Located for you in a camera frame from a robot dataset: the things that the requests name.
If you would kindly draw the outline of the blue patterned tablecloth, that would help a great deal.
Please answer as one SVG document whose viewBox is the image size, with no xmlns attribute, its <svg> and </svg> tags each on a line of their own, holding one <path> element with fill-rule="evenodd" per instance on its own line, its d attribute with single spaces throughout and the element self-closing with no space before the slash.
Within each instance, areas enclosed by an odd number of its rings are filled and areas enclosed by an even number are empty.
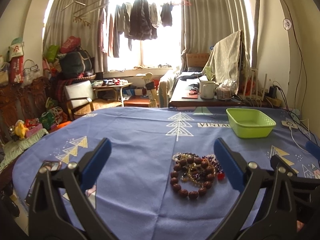
<svg viewBox="0 0 320 240">
<path fill-rule="evenodd" d="M 215 181 L 196 201 L 172 191 L 169 174 L 173 155 L 213 154 L 222 138 L 246 161 L 270 168 L 280 156 L 300 177 L 319 178 L 319 162 L 304 151 L 307 131 L 289 129 L 282 109 L 264 109 L 276 126 L 262 139 L 240 139 L 229 126 L 223 107 L 190 109 L 116 107 L 87 114 L 44 136 L 16 162 L 12 178 L 23 202 L 41 164 L 46 160 L 77 162 L 103 138 L 112 153 L 89 192 L 89 200 L 119 239 L 205 239 L 221 223 L 239 193 L 227 179 Z"/>
</svg>

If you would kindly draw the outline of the yellow plush toy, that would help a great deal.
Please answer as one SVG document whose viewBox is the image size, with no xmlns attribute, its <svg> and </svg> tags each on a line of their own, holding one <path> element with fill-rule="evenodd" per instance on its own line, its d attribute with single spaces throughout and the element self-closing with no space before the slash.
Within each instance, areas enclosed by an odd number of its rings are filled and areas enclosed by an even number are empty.
<svg viewBox="0 0 320 240">
<path fill-rule="evenodd" d="M 26 133 L 29 131 L 29 128 L 25 127 L 24 121 L 18 120 L 15 124 L 15 134 L 19 139 L 23 140 L 26 136 Z"/>
</svg>

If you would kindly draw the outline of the smartphone on table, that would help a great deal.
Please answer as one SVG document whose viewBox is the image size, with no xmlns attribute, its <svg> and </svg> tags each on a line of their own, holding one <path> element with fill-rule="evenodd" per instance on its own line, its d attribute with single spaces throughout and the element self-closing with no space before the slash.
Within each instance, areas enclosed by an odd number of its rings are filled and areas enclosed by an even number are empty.
<svg viewBox="0 0 320 240">
<path fill-rule="evenodd" d="M 61 167 L 62 167 L 62 161 L 45 160 L 41 164 L 31 186 L 29 187 L 28 193 L 24 199 L 24 202 L 27 206 L 30 206 L 32 204 L 32 198 L 34 195 L 36 183 L 40 182 L 40 180 L 43 180 L 47 173 L 56 172 Z"/>
</svg>

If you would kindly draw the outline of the right grey curtain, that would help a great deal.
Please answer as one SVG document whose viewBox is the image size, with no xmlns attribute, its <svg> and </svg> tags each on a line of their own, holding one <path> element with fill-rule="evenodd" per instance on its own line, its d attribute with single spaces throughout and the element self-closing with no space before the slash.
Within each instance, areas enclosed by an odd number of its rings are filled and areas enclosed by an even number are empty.
<svg viewBox="0 0 320 240">
<path fill-rule="evenodd" d="M 181 71 L 187 70 L 187 54 L 209 53 L 221 39 L 242 30 L 246 57 L 251 62 L 252 14 L 249 0 L 184 0 L 181 6 Z"/>
</svg>

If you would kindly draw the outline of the white enamel mug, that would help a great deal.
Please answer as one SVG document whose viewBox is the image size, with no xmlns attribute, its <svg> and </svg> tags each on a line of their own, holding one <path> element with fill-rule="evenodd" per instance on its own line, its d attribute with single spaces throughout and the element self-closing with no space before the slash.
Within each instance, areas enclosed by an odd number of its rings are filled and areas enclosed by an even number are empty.
<svg viewBox="0 0 320 240">
<path fill-rule="evenodd" d="M 200 81 L 200 97 L 202 99 L 213 99 L 216 85 L 214 81 Z"/>
</svg>

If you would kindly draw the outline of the white wifi router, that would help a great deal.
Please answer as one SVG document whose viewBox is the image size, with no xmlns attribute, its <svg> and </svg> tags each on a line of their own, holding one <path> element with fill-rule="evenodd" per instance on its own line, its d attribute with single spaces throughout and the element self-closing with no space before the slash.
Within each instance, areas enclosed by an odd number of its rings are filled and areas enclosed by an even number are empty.
<svg viewBox="0 0 320 240">
<path fill-rule="evenodd" d="M 244 85 L 240 89 L 240 98 L 262 102 L 266 93 L 267 81 L 267 73 L 264 74 L 263 80 L 259 81 L 259 69 L 250 68 L 247 71 Z"/>
</svg>

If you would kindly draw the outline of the white charger hub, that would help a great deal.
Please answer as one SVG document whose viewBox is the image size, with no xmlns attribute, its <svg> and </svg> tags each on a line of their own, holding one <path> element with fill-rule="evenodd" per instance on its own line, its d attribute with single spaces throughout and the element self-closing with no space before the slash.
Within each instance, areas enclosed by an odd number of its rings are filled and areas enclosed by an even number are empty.
<svg viewBox="0 0 320 240">
<path fill-rule="evenodd" d="M 298 129 L 298 126 L 290 121 L 283 120 L 281 124 L 289 129 Z"/>
</svg>

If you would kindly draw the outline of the dark hanging jacket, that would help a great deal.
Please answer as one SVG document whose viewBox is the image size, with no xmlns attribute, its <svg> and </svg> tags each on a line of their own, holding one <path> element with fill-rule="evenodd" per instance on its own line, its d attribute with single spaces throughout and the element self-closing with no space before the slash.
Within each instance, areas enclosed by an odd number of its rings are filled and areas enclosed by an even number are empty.
<svg viewBox="0 0 320 240">
<path fill-rule="evenodd" d="M 134 40 L 150 40 L 152 24 L 147 0 L 135 0 L 130 14 L 130 36 Z"/>
</svg>

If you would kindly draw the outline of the left grey curtain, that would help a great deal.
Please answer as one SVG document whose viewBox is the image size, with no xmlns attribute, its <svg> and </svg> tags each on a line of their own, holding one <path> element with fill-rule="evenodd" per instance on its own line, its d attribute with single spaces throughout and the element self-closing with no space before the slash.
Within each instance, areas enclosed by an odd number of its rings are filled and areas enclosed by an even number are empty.
<svg viewBox="0 0 320 240">
<path fill-rule="evenodd" d="M 103 19 L 107 15 L 108 0 L 53 0 L 46 23 L 43 49 L 62 46 L 67 38 L 81 39 L 81 46 L 94 58 L 94 71 L 107 71 L 107 41 L 103 34 Z"/>
</svg>

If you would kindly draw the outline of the dark duffel bag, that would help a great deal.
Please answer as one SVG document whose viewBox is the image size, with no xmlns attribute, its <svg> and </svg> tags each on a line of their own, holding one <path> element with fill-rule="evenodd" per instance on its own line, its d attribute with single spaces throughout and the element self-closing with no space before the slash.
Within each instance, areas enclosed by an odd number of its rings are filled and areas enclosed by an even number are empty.
<svg viewBox="0 0 320 240">
<path fill-rule="evenodd" d="M 76 50 L 67 53 L 59 59 L 63 75 L 68 78 L 77 78 L 80 74 L 91 71 L 91 57 L 86 50 Z"/>
</svg>

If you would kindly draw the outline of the cloth covered monitor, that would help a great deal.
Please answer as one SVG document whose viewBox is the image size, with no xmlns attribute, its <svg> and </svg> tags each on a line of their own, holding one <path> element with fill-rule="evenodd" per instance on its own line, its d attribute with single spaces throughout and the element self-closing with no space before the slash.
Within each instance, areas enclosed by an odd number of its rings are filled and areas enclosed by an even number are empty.
<svg viewBox="0 0 320 240">
<path fill-rule="evenodd" d="M 201 74 L 209 75 L 207 79 L 212 77 L 217 83 L 231 79 L 242 84 L 249 73 L 244 32 L 240 30 L 216 43 Z"/>
</svg>

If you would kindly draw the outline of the grey curtain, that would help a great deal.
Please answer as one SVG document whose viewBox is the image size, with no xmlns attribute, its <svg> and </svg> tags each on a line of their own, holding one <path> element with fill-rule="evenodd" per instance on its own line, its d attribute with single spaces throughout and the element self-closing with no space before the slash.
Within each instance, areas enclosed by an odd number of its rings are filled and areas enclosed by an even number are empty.
<svg viewBox="0 0 320 240">
<path fill-rule="evenodd" d="M 94 58 L 94 71 L 107 71 L 107 41 L 103 34 L 103 19 L 107 15 L 108 0 L 53 0 L 46 23 L 43 49 L 62 46 L 67 38 L 81 39 L 81 46 Z"/>
<path fill-rule="evenodd" d="M 209 53 L 221 39 L 242 30 L 246 57 L 251 62 L 252 14 L 249 0 L 184 0 L 181 6 L 181 71 L 187 70 L 187 54 Z"/>
</svg>

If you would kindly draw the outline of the small white side table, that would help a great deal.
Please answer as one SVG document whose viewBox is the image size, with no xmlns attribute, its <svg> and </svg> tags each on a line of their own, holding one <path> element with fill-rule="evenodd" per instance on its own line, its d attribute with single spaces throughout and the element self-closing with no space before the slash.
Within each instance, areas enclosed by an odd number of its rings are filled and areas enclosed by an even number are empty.
<svg viewBox="0 0 320 240">
<path fill-rule="evenodd" d="M 105 86 L 94 86 L 92 85 L 93 91 L 97 98 L 102 99 L 102 93 L 107 93 L 108 98 L 107 101 L 115 101 L 117 102 L 117 106 L 124 107 L 124 97 L 123 97 L 123 89 L 128 88 L 132 85 L 131 82 L 122 83 L 120 85 L 105 85 Z"/>
</svg>

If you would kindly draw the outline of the plastic wrapped jar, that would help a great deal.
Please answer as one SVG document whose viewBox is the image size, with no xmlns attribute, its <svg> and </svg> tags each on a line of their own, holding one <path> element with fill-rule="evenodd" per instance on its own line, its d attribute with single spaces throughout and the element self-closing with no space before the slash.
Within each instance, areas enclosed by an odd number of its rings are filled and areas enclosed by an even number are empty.
<svg viewBox="0 0 320 240">
<path fill-rule="evenodd" d="M 216 89 L 218 100 L 230 100 L 238 92 L 238 84 L 236 80 L 227 79 L 221 83 Z"/>
</svg>

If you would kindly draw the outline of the green plastic basket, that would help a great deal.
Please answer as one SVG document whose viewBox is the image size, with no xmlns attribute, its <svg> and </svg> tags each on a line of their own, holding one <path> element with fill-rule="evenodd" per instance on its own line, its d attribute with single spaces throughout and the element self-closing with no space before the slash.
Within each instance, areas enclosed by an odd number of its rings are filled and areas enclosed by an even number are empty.
<svg viewBox="0 0 320 240">
<path fill-rule="evenodd" d="M 260 110 L 253 108 L 227 108 L 229 125 L 241 139 L 267 137 L 276 126 L 276 122 Z"/>
</svg>

